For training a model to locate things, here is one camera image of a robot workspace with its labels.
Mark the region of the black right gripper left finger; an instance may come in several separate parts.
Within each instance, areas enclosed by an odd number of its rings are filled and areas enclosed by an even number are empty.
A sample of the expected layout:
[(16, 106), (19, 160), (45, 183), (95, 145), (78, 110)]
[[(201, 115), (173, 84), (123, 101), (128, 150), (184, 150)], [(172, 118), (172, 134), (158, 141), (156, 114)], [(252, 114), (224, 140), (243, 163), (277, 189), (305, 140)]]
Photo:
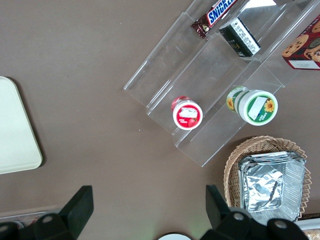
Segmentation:
[(82, 186), (59, 213), (48, 213), (27, 227), (0, 224), (2, 240), (76, 240), (94, 212), (93, 187)]

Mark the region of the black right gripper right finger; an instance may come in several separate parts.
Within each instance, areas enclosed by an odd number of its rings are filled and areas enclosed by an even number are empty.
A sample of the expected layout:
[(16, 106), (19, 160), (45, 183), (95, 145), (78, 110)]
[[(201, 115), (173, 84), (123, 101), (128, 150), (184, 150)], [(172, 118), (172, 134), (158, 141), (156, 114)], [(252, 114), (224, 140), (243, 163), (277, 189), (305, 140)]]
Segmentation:
[(244, 209), (230, 209), (215, 185), (207, 185), (205, 206), (211, 224), (202, 240), (305, 240), (293, 222), (273, 218), (262, 225)]

